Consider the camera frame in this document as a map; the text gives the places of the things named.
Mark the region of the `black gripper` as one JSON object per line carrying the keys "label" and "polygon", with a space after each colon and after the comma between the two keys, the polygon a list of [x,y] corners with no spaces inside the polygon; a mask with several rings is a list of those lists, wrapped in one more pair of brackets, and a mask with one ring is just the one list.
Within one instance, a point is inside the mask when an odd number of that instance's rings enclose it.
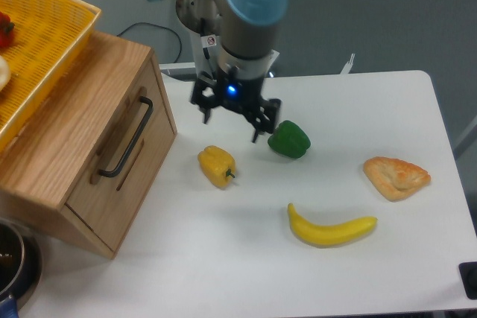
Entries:
{"label": "black gripper", "polygon": [[224,71],[218,68],[217,80],[214,80],[202,71],[193,86],[190,103],[197,105],[203,113],[204,124],[207,124],[212,110],[217,107],[244,117],[253,117],[252,142],[256,143],[260,135],[275,132],[282,105],[279,98],[262,98],[264,79],[240,79],[236,69]]}

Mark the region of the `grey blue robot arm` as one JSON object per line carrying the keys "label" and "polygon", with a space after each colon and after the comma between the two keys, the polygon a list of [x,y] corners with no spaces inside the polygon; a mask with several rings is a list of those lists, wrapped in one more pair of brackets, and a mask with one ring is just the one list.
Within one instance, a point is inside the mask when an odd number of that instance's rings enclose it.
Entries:
{"label": "grey blue robot arm", "polygon": [[223,107],[243,115],[255,135],[273,133],[281,101],[264,99],[262,86],[288,0],[194,0],[198,33],[220,38],[215,64],[195,81],[191,103],[208,119]]}

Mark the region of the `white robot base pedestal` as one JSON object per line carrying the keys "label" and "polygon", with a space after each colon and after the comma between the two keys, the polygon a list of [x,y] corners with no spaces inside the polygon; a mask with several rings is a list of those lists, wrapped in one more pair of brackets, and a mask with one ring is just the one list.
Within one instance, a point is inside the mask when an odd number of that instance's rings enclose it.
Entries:
{"label": "white robot base pedestal", "polygon": [[189,32],[195,72],[216,78],[221,15],[213,0],[176,0],[176,14]]}

